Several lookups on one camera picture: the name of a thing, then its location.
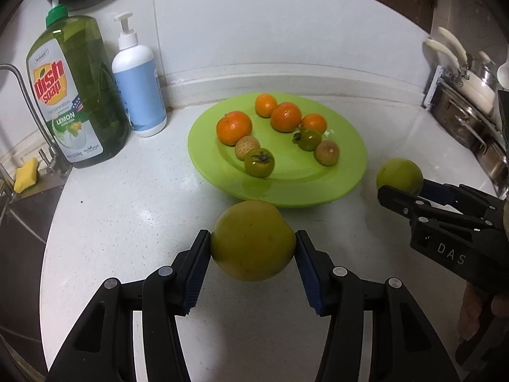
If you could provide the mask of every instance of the green liquid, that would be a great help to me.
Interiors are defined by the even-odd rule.
[[[83,168],[115,156],[125,144],[129,124],[109,67],[97,21],[88,16],[62,18],[50,25],[30,49],[27,59],[41,45],[57,39],[69,65],[72,79],[103,152],[73,162]],[[50,123],[49,131],[53,133]]]

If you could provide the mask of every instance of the tangerine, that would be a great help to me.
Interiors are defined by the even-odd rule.
[[[293,132],[300,124],[302,114],[292,102],[283,102],[272,112],[270,122],[279,132]]]
[[[244,112],[233,111],[223,116],[216,125],[219,140],[228,146],[235,144],[244,136],[251,135],[253,124]]]
[[[302,118],[300,126],[302,128],[314,129],[323,135],[327,130],[327,121],[318,113],[310,113]]]
[[[254,109],[261,117],[270,117],[274,109],[277,108],[277,100],[273,95],[262,93],[254,101]]]

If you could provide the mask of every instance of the plate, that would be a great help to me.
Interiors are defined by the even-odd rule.
[[[292,142],[292,133],[275,131],[270,118],[255,112],[259,93],[236,96],[207,109],[194,122],[187,139],[191,161],[203,177],[220,190],[242,200],[263,200],[277,207],[311,207],[334,201],[351,191],[366,170],[367,152],[355,128],[328,107],[299,96],[272,94],[278,103],[293,102],[302,116],[319,113],[327,120],[323,138],[339,146],[339,161],[334,166],[319,164],[312,152]],[[267,178],[248,175],[244,162],[235,157],[233,146],[222,144],[216,136],[216,124],[228,112],[240,110],[253,121],[252,136],[275,160]]]

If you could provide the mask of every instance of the sink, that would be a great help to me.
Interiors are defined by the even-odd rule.
[[[46,240],[65,180],[56,174],[41,177],[36,188],[14,198],[0,222],[0,335],[17,367],[28,368],[34,381],[48,373],[39,287]],[[0,197],[0,208],[8,199]]]

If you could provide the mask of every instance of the sponge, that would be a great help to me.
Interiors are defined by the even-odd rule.
[[[25,191],[28,187],[37,182],[37,166],[39,162],[36,158],[30,158],[25,165],[16,169],[16,181],[14,182],[14,191],[18,194]]]

